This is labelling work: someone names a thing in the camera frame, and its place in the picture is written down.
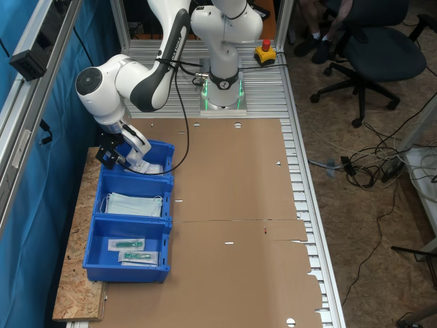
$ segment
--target surgical mask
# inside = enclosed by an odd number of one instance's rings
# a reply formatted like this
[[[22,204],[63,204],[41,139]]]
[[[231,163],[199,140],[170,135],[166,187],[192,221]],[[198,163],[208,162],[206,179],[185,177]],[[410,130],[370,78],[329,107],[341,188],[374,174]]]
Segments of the surgical mask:
[[[125,215],[142,215],[145,217],[159,217],[163,198],[129,197],[118,193],[109,193],[106,197],[105,213],[125,214]]]

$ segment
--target person's leg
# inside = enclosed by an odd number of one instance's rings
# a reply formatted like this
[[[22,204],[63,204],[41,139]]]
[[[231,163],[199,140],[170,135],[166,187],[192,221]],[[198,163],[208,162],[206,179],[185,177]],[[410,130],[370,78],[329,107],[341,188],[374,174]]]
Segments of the person's leg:
[[[318,2],[318,0],[299,0],[300,11],[302,12],[305,22],[308,24],[310,34],[304,42],[294,48],[294,54],[297,57],[303,57],[315,49],[320,40],[316,2]]]
[[[341,0],[339,13],[335,20],[332,22],[328,33],[322,38],[322,41],[317,47],[317,51],[314,53],[311,61],[315,64],[323,64],[328,60],[330,47],[333,43],[333,38],[337,34],[338,24],[349,14],[352,7],[353,0]]]
[[[341,5],[339,8],[339,13],[333,23],[331,24],[328,33],[325,35],[325,40],[332,41],[337,35],[338,24],[349,14],[350,8],[352,7],[352,0],[341,0]]]
[[[316,2],[317,0],[299,0],[300,11],[311,34],[319,32]]]

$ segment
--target blue bin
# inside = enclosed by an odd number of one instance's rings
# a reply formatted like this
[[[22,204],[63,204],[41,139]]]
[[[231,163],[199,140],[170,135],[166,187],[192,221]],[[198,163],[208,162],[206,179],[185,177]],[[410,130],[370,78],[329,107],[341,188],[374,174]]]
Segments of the blue bin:
[[[154,176],[140,176],[138,174],[128,174],[126,172],[100,171],[96,200],[94,201],[93,214],[107,217],[121,217],[123,214],[106,214],[106,196],[109,193],[119,193],[131,197],[154,198],[161,196],[163,206],[159,217],[146,217],[140,215],[127,215],[135,219],[151,219],[171,221],[170,217],[170,198],[173,189],[173,181],[170,179],[157,178]]]
[[[168,263],[171,223],[117,219],[93,215],[83,268],[89,280],[104,282],[163,282],[170,272]],[[158,266],[122,266],[118,251],[108,251],[110,238],[145,238],[145,251],[158,251]]]
[[[151,145],[151,148],[144,155],[143,160],[151,164],[162,165],[164,167],[164,172],[169,171],[171,169],[171,162],[173,160],[175,146],[171,145],[170,143],[155,140],[149,140],[149,143]],[[116,148],[118,153],[123,155],[124,157],[128,156],[128,153],[131,149],[132,147],[130,147],[129,144],[126,142]],[[139,175],[130,171],[124,171],[124,167],[122,167],[120,164],[115,164],[113,169],[108,169],[104,165],[102,165],[102,170],[107,172],[123,172],[137,176]],[[157,177],[174,179],[172,172]]]

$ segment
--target red button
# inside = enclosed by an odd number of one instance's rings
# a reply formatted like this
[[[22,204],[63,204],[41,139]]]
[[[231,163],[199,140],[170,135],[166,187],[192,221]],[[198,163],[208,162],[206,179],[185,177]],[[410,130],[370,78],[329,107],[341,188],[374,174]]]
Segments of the red button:
[[[270,49],[270,40],[264,40],[262,42],[262,50],[268,51]]]

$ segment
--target black office chair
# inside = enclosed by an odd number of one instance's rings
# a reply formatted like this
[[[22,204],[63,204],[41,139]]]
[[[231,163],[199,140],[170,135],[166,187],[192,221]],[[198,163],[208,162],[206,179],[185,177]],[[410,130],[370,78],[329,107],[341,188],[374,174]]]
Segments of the black office chair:
[[[352,121],[354,128],[364,119],[366,88],[391,99],[387,108],[395,109],[400,99],[377,82],[402,81],[421,74],[426,59],[414,42],[427,26],[437,33],[437,21],[428,15],[418,15],[419,24],[410,36],[386,27],[400,24],[407,11],[408,0],[354,0],[343,21],[345,32],[336,52],[348,59],[355,71],[331,63],[325,75],[331,75],[334,68],[350,79],[319,90],[311,96],[311,102],[318,103],[321,94],[354,87],[360,107],[360,117]]]

